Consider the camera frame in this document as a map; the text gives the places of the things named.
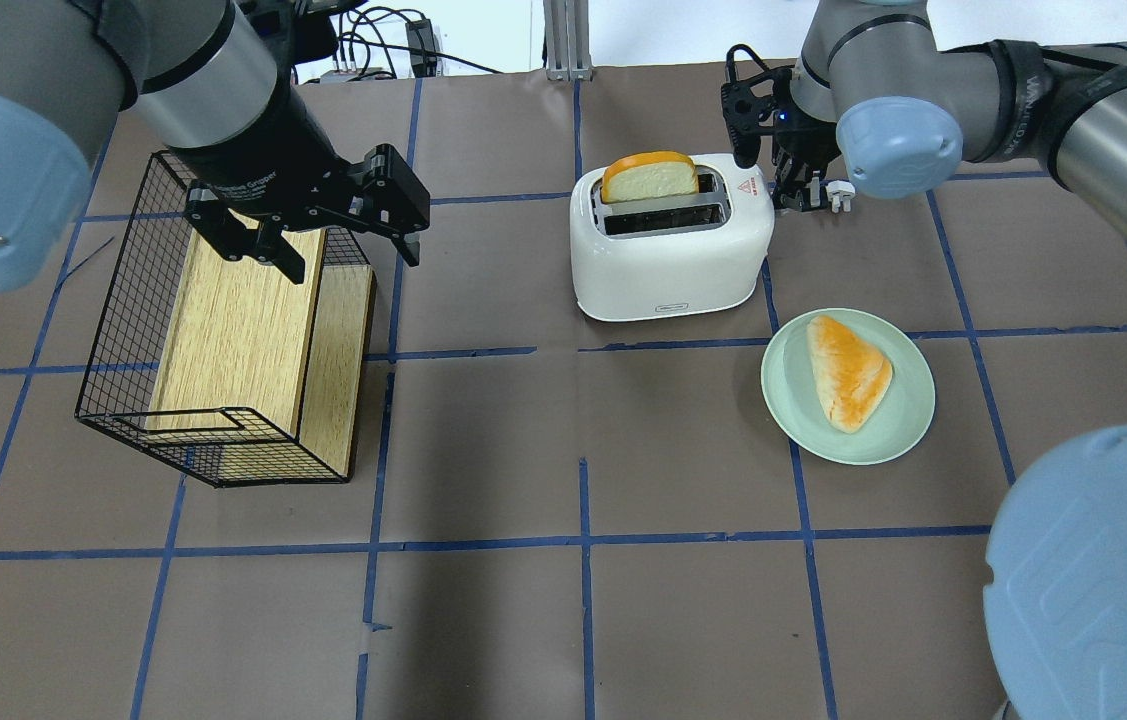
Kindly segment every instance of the plate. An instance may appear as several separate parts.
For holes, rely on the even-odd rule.
[[[834,429],[816,400],[807,354],[807,323],[816,315],[846,325],[891,361],[891,385],[855,433]],[[919,346],[887,320],[848,306],[813,310],[783,325],[763,354],[761,382],[767,409],[787,436],[813,455],[845,465],[873,465],[905,455],[928,434],[937,409],[932,370]]]

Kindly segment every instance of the toaster slot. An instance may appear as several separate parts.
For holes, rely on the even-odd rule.
[[[603,232],[607,235],[636,232],[668,231],[668,229],[718,225],[722,223],[724,210],[718,205],[694,205],[687,208],[650,210],[646,213],[607,215]]]
[[[692,195],[603,202],[601,184],[591,188],[591,207],[598,231],[612,238],[636,238],[722,226],[733,206],[717,170],[696,166],[696,189]]]

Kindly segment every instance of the white toaster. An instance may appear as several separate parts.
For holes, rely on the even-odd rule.
[[[728,154],[692,155],[696,195],[605,204],[605,168],[573,188],[573,287],[583,313],[607,322],[711,313],[758,284],[775,212],[763,172]]]

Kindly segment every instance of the wire basket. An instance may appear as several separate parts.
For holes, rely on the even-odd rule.
[[[180,217],[193,179],[170,152],[150,155],[74,417],[215,487],[349,482],[348,471],[339,473],[327,465],[292,433],[251,407],[151,410],[193,239],[193,228]],[[369,265],[347,229],[327,229],[322,268],[307,272],[330,265]],[[167,421],[166,416],[175,416],[175,421]],[[157,429],[167,425],[176,429]]]

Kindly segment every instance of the bread roll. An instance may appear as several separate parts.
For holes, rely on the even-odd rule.
[[[598,198],[604,202],[647,201],[694,192],[699,192],[696,163],[682,152],[658,150],[628,155],[609,165]]]
[[[831,315],[807,323],[807,350],[825,419],[844,433],[861,429],[891,383],[891,362]]]

